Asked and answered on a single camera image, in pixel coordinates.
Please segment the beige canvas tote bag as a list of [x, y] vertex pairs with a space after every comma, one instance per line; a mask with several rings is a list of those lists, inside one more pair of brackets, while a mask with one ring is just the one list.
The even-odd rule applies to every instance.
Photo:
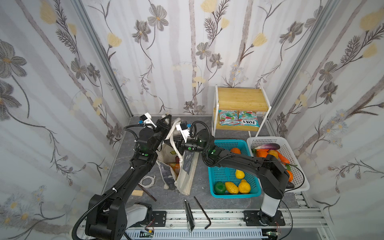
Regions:
[[[178, 136], [188, 135], [186, 130], [181, 129], [181, 119], [177, 118], [172, 123], [171, 132], [167, 136], [167, 140], [172, 140], [172, 143], [163, 143], [157, 153], [157, 165], [160, 170], [161, 178], [164, 182], [164, 189], [179, 192], [183, 195], [190, 195], [192, 184], [196, 172], [196, 167], [199, 159], [199, 153], [184, 151], [180, 154], [176, 150], [174, 139]], [[170, 163], [180, 164], [180, 174], [177, 176]]]

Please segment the orange Fox's fruits candy bag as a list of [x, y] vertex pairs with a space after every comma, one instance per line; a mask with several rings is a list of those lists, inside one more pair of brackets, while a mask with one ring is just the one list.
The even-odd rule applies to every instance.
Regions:
[[175, 174], [178, 176], [180, 174], [180, 164], [179, 163], [170, 163], [169, 166], [173, 169]]

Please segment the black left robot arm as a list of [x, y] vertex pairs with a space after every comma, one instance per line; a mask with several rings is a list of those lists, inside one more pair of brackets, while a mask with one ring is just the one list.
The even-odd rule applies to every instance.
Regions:
[[153, 168], [158, 158], [157, 149], [165, 141], [172, 125], [172, 116], [166, 115], [152, 123], [149, 117], [141, 116], [141, 131], [136, 134], [134, 125], [124, 130], [135, 138], [134, 154], [130, 168], [102, 195], [94, 195], [88, 210], [77, 220], [72, 230], [72, 239], [79, 239], [78, 228], [86, 223], [85, 234], [94, 240], [120, 240], [131, 226], [126, 213], [126, 203], [141, 179]]

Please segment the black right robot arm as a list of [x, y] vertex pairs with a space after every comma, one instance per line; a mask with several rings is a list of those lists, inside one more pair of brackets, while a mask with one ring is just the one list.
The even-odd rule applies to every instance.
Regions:
[[271, 155], [252, 157], [218, 147], [208, 126], [202, 121], [195, 121], [188, 127], [186, 122], [175, 120], [166, 140], [179, 156], [185, 151], [200, 153], [203, 162], [210, 168], [233, 168], [257, 177], [264, 192], [262, 207], [257, 213], [261, 226], [273, 222], [285, 193], [294, 190], [288, 189], [290, 175], [284, 163]]

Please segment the teal candy bag left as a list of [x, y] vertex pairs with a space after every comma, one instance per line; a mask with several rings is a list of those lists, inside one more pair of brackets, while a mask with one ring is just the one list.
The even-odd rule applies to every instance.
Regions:
[[237, 111], [219, 110], [219, 117], [221, 126], [238, 126], [240, 124]]

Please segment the teal Fox's candy bag right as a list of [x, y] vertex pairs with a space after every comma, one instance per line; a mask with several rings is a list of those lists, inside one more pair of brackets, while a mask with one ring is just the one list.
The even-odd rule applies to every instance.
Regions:
[[257, 112], [239, 111], [239, 121], [242, 126], [260, 127]]

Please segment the orange fruit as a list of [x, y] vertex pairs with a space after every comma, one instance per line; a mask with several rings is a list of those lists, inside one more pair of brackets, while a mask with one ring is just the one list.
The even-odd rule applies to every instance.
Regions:
[[241, 155], [242, 151], [239, 148], [232, 148], [231, 153]]

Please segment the green round fruit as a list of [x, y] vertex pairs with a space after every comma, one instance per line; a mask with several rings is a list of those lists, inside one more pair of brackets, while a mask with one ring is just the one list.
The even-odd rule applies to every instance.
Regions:
[[227, 188], [224, 183], [222, 182], [216, 182], [214, 184], [214, 193], [216, 195], [224, 195], [227, 191]]

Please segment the teal plastic basket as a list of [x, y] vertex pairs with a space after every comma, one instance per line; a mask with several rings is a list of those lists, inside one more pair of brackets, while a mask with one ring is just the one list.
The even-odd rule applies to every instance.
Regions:
[[[243, 155], [247, 155], [251, 157], [253, 156], [253, 154], [249, 150], [248, 144], [244, 140], [215, 140], [215, 145], [229, 151], [233, 148], [238, 148]], [[208, 167], [210, 191], [214, 198], [244, 199], [244, 198], [258, 197], [261, 195], [262, 189], [260, 186], [259, 179], [249, 173], [245, 173], [245, 180], [251, 186], [251, 191], [248, 194], [239, 193], [237, 195], [232, 195], [228, 191], [226, 191], [226, 193], [222, 195], [216, 194], [215, 184], [218, 182], [221, 182], [223, 184], [225, 184], [226, 182], [232, 182], [236, 186], [238, 186], [241, 183], [241, 180], [236, 178], [235, 172], [236, 172], [236, 169], [232, 169], [232, 168]]]

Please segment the yellow pear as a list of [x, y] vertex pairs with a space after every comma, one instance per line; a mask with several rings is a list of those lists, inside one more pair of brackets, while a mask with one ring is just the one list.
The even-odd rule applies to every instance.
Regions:
[[243, 171], [236, 170], [235, 176], [237, 179], [242, 180], [245, 178], [245, 173]]

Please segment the yellow bumpy mango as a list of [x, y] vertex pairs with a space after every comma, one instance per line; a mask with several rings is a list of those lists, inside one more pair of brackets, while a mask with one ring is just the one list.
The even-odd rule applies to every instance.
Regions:
[[225, 182], [226, 190], [231, 195], [237, 195], [239, 193], [239, 188], [232, 182]]

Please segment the black hex key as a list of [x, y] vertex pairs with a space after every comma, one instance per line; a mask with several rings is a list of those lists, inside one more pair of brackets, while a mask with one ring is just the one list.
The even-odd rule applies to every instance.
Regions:
[[207, 230], [212, 225], [211, 218], [208, 216], [208, 214], [204, 210], [203, 206], [201, 205], [201, 203], [198, 201], [198, 199], [195, 196], [194, 196], [194, 200], [196, 201], [197, 205], [199, 206], [200, 210], [202, 211], [202, 213], [204, 214], [204, 216], [206, 217], [206, 219], [208, 221], [208, 224], [204, 228], [205, 230]]

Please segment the dark thin stick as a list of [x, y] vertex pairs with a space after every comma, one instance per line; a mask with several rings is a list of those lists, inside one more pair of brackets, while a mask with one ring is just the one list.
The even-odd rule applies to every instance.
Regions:
[[141, 188], [141, 190], [146, 193], [153, 201], [157, 201], [157, 199], [148, 191], [146, 188], [144, 188], [141, 184], [138, 184], [138, 186]]

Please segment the large yellow citron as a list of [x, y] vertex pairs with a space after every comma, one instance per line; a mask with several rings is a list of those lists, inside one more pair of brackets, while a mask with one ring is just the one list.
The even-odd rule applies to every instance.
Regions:
[[249, 194], [252, 188], [251, 185], [245, 179], [243, 179], [238, 185], [238, 189], [241, 194]]

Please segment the white wooden two-tier shelf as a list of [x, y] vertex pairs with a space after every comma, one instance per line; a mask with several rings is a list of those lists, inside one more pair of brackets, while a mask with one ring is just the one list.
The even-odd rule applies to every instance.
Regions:
[[[215, 86], [215, 96], [213, 104], [212, 134], [217, 130], [224, 131], [246, 131], [249, 136], [252, 132], [258, 137], [272, 109], [264, 88], [225, 88]], [[251, 126], [222, 126], [219, 120], [220, 110], [231, 111], [253, 111], [257, 112], [262, 118], [258, 128]]]

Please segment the orange persimmon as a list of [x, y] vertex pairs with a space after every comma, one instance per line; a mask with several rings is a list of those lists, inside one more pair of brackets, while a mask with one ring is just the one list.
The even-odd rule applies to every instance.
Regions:
[[269, 153], [268, 151], [257, 150], [256, 154], [259, 158], [266, 158]]

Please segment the small wooden block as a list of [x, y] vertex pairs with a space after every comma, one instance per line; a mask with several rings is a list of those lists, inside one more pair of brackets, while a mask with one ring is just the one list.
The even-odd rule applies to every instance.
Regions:
[[134, 197], [142, 197], [144, 194], [144, 191], [143, 190], [133, 190], [132, 193], [131, 193], [131, 196], [134, 196]]

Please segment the black cylindrical tool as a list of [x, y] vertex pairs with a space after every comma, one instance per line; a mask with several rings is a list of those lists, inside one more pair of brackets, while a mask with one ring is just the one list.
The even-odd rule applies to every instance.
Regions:
[[184, 199], [184, 208], [185, 208], [186, 216], [187, 216], [187, 228], [188, 228], [188, 231], [191, 233], [195, 228], [195, 220], [193, 217], [193, 213], [192, 213], [192, 209], [190, 207], [190, 204], [186, 199]]

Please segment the yellow bell pepper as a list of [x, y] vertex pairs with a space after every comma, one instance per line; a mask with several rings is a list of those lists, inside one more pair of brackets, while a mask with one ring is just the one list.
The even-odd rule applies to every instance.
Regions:
[[279, 153], [276, 150], [269, 150], [268, 154], [274, 156], [277, 160], [279, 160]]

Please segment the orange carrot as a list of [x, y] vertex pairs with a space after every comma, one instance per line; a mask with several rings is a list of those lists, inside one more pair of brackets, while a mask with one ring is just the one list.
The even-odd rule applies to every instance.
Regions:
[[279, 151], [277, 151], [277, 153], [278, 153], [279, 159], [281, 160], [282, 163], [290, 164], [290, 161], [286, 157], [284, 157]]

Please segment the small orange pumpkin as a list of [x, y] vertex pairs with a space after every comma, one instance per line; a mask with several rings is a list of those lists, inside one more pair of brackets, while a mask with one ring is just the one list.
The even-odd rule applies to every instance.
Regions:
[[294, 178], [293, 173], [289, 170], [287, 170], [287, 173], [289, 174], [289, 182], [292, 182]]

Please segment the dark purple eggplant lower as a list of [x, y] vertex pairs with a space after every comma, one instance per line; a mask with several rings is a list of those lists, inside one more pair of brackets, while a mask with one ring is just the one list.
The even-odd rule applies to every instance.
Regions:
[[294, 189], [295, 185], [292, 182], [288, 182], [286, 186], [286, 190]]

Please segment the white plastic basket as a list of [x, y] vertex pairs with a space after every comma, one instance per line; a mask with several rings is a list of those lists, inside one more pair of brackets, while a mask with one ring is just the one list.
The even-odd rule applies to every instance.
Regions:
[[265, 144], [278, 144], [280, 149], [278, 152], [283, 155], [286, 159], [290, 161], [290, 164], [296, 165], [298, 167], [292, 167], [291, 172], [293, 173], [292, 183], [295, 185], [295, 190], [292, 193], [304, 192], [310, 189], [310, 184], [307, 180], [307, 177], [303, 173], [303, 169], [299, 164], [298, 159], [296, 158], [293, 150], [289, 146], [286, 139], [282, 137], [250, 137], [247, 139], [248, 148], [250, 151]]

